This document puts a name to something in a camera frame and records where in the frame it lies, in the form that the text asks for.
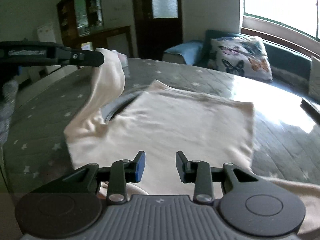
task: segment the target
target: ribbed gray surface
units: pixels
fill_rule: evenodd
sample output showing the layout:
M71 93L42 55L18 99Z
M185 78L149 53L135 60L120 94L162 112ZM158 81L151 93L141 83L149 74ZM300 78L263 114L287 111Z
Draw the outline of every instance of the ribbed gray surface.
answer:
M187 195L135 195L111 206L90 229L66 240L245 240L230 230L215 210L197 205ZM283 238L297 240L295 236ZM24 236L21 240L38 240Z

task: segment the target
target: sofa backrest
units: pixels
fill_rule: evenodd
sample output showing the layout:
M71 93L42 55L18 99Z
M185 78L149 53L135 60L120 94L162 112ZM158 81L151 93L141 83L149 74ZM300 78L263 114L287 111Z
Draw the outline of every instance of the sofa backrest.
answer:
M215 30L207 30L202 49L202 55L207 55L211 49L211 39L221 37L248 37L248 35L240 33L227 33ZM306 80L310 78L311 58L307 57L293 49L276 44L271 41L263 40L268 54L270 65L279 69L286 70L290 73L298 75Z

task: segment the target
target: pink butterfly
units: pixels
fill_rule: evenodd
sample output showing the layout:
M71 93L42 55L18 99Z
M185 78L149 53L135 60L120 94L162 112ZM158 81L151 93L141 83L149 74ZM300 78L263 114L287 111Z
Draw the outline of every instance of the pink butterfly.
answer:
M219 48L223 50L224 54L227 54L227 55L232 54L232 55L236 55L236 56L239 55L239 46L236 46L233 49L227 48L225 46L219 46Z

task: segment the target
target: window frame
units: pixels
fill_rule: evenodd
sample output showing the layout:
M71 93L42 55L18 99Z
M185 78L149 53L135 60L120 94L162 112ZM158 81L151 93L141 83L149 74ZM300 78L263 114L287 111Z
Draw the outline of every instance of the window frame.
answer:
M311 36L310 34L307 34L307 33L303 32L303 31L301 31L301 30L296 29L295 27L289 26L289 25L284 24L284 23L282 23L282 22L278 22L278 21L275 21L275 20L272 20L272 19L269 19L269 18L265 18L265 17L259 16L259 15L246 13L246 11L245 11L245 0L243 0L243 14L244 14L245 16L250 16L250 17L262 19L262 20L265 20L265 21L268 21L268 22L272 22L272 23L279 24L279 25L281 25L281 26L284 26L284 27L289 28L289 29L292 29L292 30L294 30L294 31L296 31L296 32L302 33L303 35L306 35L306 36L312 38L313 40L316 40L316 41L319 41L319 42L320 42L320 38L318 38L318 34L319 34L319 33L318 33L318 30L319 30L319 6L318 6L318 0L316 0L316 1L317 1L317 3L316 3L316 6L317 6L317 27L316 27L317 30L316 30L316 37L313 37L313 36Z

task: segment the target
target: screw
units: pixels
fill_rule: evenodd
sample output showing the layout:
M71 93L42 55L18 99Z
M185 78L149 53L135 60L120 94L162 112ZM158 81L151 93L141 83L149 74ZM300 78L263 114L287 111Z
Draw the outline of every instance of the screw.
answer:
M207 194L199 194L196 196L196 199L201 203L208 203L212 200L212 197Z
M123 201L124 200L124 195L122 194L111 194L109 196L109 199L112 201L112 202L120 202L120 201Z

